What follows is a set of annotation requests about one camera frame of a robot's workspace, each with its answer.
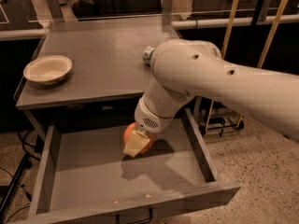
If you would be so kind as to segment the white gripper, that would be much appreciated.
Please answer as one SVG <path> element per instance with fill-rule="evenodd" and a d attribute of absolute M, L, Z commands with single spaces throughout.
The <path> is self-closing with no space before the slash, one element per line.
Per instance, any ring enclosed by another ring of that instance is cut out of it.
<path fill-rule="evenodd" d="M 135 108 L 135 122 L 149 133 L 161 133 L 171 123 L 173 117 L 162 118 L 153 114 L 145 105 L 144 99 L 140 98 Z M 130 157 L 135 157 L 149 143 L 150 138 L 134 127 L 128 127 L 123 136 L 123 153 Z"/>

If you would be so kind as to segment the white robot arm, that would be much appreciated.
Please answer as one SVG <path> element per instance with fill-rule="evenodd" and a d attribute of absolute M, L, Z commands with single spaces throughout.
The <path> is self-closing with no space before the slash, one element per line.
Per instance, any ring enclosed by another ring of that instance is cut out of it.
<path fill-rule="evenodd" d="M 170 39 L 146 47 L 143 61 L 153 79 L 124 132 L 124 154 L 135 157 L 150 149 L 152 136 L 196 96 L 299 140 L 299 76 L 226 62 L 206 41 Z"/>

